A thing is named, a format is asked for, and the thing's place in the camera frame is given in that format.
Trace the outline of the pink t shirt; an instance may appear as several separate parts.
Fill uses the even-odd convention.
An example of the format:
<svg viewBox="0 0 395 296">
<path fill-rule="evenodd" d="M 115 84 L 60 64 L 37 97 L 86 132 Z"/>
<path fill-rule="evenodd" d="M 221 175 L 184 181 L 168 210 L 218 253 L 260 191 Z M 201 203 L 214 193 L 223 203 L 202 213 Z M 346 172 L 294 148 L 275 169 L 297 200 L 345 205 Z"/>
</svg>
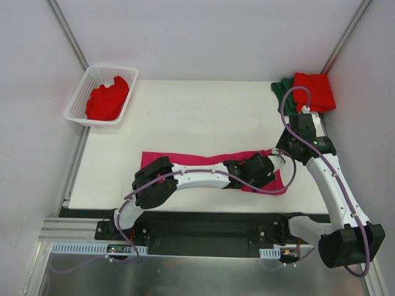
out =
<svg viewBox="0 0 395 296">
<path fill-rule="evenodd" d="M 260 155 L 269 155 L 272 153 L 271 150 L 260 150 L 260 151 L 245 151 L 245 152 L 237 152 L 235 154 L 222 154 L 222 155 L 215 155 L 211 157 L 203 157 L 198 155 L 188 155 L 188 154 L 176 154 L 176 153 L 162 153 L 162 152 L 143 152 L 142 153 L 142 160 L 141 160 L 141 167 L 140 169 L 148 166 L 153 161 L 157 160 L 160 157 L 168 156 L 170 161 L 173 163 L 179 163 L 182 165 L 188 166 L 200 166 L 200 165 L 213 165 L 215 163 L 224 162 L 226 160 L 242 160 L 245 158 L 249 158 L 254 153 L 258 152 Z M 287 188 L 293 183 L 295 178 L 295 173 L 292 174 L 292 177 L 288 184 L 284 185 L 281 179 L 280 172 L 276 173 L 276 180 L 272 183 L 265 186 L 265 189 L 273 190 L 273 189 L 283 189 L 283 191 L 278 193 L 263 193 L 269 195 L 277 195 L 283 194 L 286 192 Z M 241 191 L 246 192 L 253 192 L 252 189 L 248 187 L 244 187 L 240 189 Z"/>
</svg>

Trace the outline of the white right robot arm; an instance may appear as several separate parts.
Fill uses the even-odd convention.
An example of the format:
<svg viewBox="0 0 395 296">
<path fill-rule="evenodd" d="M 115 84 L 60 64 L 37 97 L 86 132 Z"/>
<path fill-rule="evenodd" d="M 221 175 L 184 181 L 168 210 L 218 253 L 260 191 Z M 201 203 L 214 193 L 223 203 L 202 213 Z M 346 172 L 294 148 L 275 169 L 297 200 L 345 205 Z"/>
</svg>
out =
<svg viewBox="0 0 395 296">
<path fill-rule="evenodd" d="M 289 213 L 277 229 L 279 240 L 290 244 L 301 238 L 318 249 L 328 268 L 369 265 L 385 231 L 382 225 L 373 224 L 359 206 L 341 171 L 331 139 L 317 136 L 312 115 L 290 116 L 276 147 L 301 162 L 312 175 L 331 223 L 324 226 L 303 213 Z"/>
</svg>

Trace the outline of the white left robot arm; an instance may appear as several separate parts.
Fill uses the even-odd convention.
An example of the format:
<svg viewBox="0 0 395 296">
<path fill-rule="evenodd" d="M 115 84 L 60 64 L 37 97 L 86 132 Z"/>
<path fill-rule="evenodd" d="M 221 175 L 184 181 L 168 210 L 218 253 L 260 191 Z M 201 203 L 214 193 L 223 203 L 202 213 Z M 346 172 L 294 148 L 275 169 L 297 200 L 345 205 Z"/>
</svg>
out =
<svg viewBox="0 0 395 296">
<path fill-rule="evenodd" d="M 281 154 L 260 155 L 243 160 L 226 160 L 213 165 L 188 166 L 160 157 L 135 174 L 132 192 L 114 210 L 109 232 L 118 240 L 130 235 L 131 228 L 145 210 L 163 205 L 176 191 L 195 188 L 234 189 L 244 187 L 260 193 L 278 193 L 283 189 L 265 189 L 276 180 L 285 164 Z"/>
</svg>

